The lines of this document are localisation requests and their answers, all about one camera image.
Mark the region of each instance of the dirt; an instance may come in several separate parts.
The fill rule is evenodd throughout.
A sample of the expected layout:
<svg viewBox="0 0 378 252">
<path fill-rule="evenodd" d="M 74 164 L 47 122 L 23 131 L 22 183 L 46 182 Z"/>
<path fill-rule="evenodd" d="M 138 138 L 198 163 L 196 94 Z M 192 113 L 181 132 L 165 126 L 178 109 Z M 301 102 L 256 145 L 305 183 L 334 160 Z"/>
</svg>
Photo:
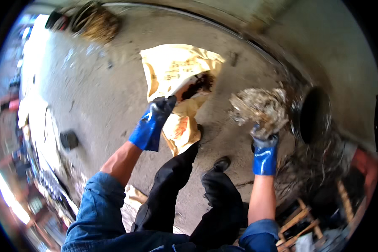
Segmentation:
<svg viewBox="0 0 378 252">
<path fill-rule="evenodd" d="M 211 87 L 214 83 L 214 76 L 210 73 L 203 73 L 200 77 L 195 75 L 197 80 L 194 84 L 190 85 L 189 88 L 182 93 L 182 100 L 186 100 L 197 94 L 199 91 L 210 92 Z"/>
</svg>

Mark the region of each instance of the denim jacket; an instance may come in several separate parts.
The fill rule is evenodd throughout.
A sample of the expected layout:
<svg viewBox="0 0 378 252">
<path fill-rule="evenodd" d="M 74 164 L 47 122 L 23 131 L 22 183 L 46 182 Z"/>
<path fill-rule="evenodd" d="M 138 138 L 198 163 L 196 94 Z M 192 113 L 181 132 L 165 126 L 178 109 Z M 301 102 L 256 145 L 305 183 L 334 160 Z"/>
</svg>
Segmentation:
<svg viewBox="0 0 378 252">
<path fill-rule="evenodd" d="M 68 251 L 200 251 L 189 236 L 160 231 L 126 233 L 120 208 L 125 189 L 109 174 L 98 172 L 87 181 L 77 219 L 67 230 L 62 252 Z M 211 251 L 277 251 L 278 226 L 259 220 L 246 229 L 240 246 L 224 245 Z"/>
</svg>

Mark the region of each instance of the orange object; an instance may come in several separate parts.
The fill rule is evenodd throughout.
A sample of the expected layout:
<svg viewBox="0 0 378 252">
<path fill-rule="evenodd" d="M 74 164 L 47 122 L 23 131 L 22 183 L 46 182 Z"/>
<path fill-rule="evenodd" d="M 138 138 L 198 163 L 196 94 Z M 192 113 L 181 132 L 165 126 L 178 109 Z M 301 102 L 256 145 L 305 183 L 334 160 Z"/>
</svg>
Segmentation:
<svg viewBox="0 0 378 252">
<path fill-rule="evenodd" d="M 378 158 L 358 148 L 350 165 L 357 168 L 365 177 L 364 191 L 367 195 L 368 207 L 378 181 Z"/>
</svg>

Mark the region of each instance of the forearm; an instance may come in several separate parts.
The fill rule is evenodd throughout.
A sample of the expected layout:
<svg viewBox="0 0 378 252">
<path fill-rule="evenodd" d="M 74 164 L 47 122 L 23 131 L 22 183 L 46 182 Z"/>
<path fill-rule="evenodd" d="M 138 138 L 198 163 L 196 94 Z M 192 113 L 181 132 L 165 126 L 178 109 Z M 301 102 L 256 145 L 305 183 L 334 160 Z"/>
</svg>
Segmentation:
<svg viewBox="0 0 378 252">
<path fill-rule="evenodd" d="M 262 219 L 274 220 L 275 216 L 274 176 L 255 175 L 249 202 L 248 225 Z"/>
<path fill-rule="evenodd" d="M 106 161 L 100 171 L 108 173 L 125 187 L 142 152 L 136 145 L 126 142 Z"/>
</svg>

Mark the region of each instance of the circular opening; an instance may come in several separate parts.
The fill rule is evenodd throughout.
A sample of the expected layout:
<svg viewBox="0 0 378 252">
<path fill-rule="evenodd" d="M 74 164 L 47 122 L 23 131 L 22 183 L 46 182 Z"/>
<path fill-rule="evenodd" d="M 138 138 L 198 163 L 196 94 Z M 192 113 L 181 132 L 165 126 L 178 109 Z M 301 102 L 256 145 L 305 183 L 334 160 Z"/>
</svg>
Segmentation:
<svg viewBox="0 0 378 252">
<path fill-rule="evenodd" d="M 312 88 L 302 105 L 300 133 L 306 144 L 320 139 L 328 130 L 330 123 L 330 102 L 321 88 Z"/>
</svg>

